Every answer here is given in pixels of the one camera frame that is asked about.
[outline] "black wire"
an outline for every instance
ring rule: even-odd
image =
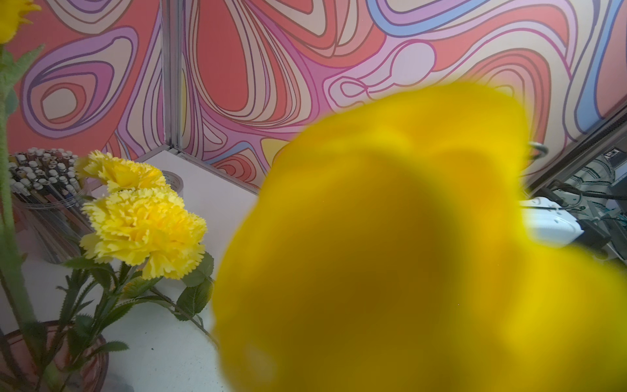
[[[577,200],[577,202],[575,204],[572,204],[570,206],[566,206],[566,207],[541,207],[541,206],[521,206],[523,208],[535,208],[535,209],[571,209],[571,208],[575,208],[576,206],[579,206],[581,204],[581,201],[584,197],[582,195],[579,195],[579,200]]]
[[[619,219],[619,218],[613,218],[612,216],[602,216],[599,219],[603,220],[603,219],[609,219],[609,220],[613,220],[613,221],[619,221],[622,223],[626,223],[627,224],[627,220],[625,219]]]
[[[586,196],[589,198],[598,198],[598,199],[612,199],[612,200],[627,200],[627,194],[608,194],[603,192],[594,192],[594,191],[580,191],[574,186],[566,183],[559,183],[556,189],[560,189],[561,191],[565,191],[568,193],[574,193],[581,196]]]

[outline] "blurry yellow object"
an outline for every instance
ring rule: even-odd
[[[92,151],[76,165],[81,177],[99,178],[107,184],[108,191],[120,189],[158,188],[166,185],[166,178],[156,167]]]
[[[31,11],[41,11],[32,0],[0,0],[0,45],[13,39],[22,23],[30,23],[24,16]]]
[[[627,283],[525,235],[523,110],[467,84],[309,127],[219,270],[238,392],[617,391]]]
[[[115,257],[129,265],[146,262],[142,278],[181,279],[203,259],[199,244],[207,231],[204,219],[185,210],[169,187],[125,190],[85,203],[95,233],[81,246],[88,258]]]

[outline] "yellow sunflower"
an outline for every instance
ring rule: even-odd
[[[514,100],[454,84],[298,136],[218,273],[233,390],[625,390],[627,283],[526,237],[528,134]]]
[[[13,39],[21,23],[30,23],[24,16],[31,11],[41,11],[32,0],[0,0],[0,45]]]

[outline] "white tabletop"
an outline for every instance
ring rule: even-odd
[[[183,179],[187,210],[207,221],[204,243],[215,258],[216,271],[231,237],[254,205],[256,196],[167,151],[146,162]],[[56,320],[64,293],[55,287],[65,284],[64,276],[70,270],[42,261],[28,232],[19,233],[18,239],[21,248],[29,253],[23,270],[35,313],[42,321]],[[157,286],[175,300],[184,288],[182,282],[173,280],[161,281]],[[90,297],[96,299],[99,295],[100,292],[94,290]],[[88,307],[86,312],[93,312],[93,307]],[[17,328],[4,292],[0,294],[0,316],[0,326],[5,333]],[[201,316],[210,331],[213,326],[211,304]],[[130,346],[127,351],[109,354],[108,382],[103,392],[131,390],[114,385],[118,378],[135,392],[228,392],[218,369],[214,346],[191,322],[176,320],[158,305],[135,306],[105,329],[103,335],[108,341],[121,340]]]

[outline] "patterned wall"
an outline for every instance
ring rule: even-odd
[[[159,0],[35,0],[8,48],[45,48],[16,86],[9,148],[101,149],[136,158],[163,143]]]
[[[622,0],[185,0],[185,20],[184,146],[255,186],[319,116],[408,88],[519,99],[551,149],[528,173],[627,95]]]

